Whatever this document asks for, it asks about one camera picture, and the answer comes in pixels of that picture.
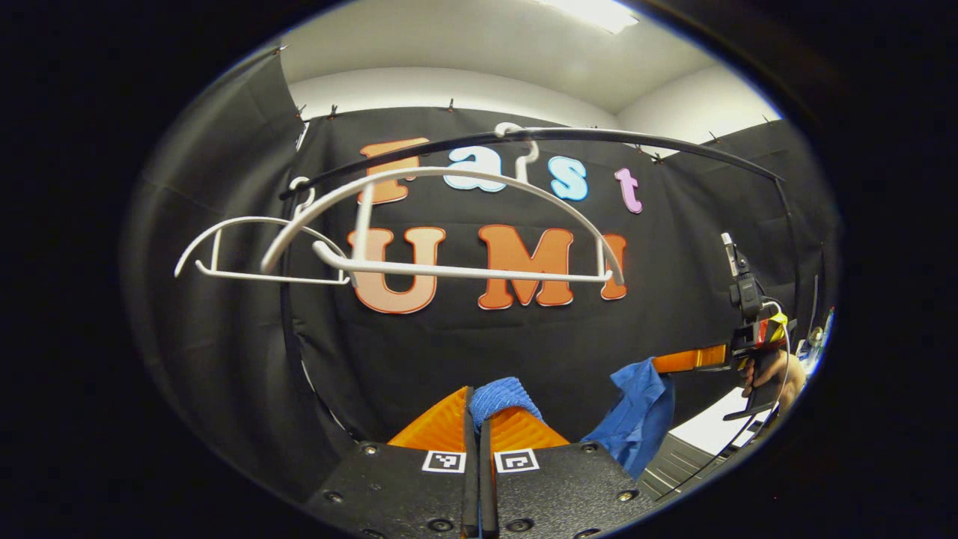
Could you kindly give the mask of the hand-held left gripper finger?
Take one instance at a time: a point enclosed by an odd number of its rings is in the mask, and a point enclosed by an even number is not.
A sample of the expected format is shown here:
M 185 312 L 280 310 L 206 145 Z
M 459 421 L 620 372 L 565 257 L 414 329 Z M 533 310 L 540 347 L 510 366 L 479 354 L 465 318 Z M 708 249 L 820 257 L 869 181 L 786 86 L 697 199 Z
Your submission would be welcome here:
M 479 532 L 477 443 L 463 386 L 389 442 L 361 441 L 307 501 L 356 538 L 468 538 Z
M 481 426 L 483 538 L 605 538 L 656 510 L 595 442 L 569 442 L 523 407 Z

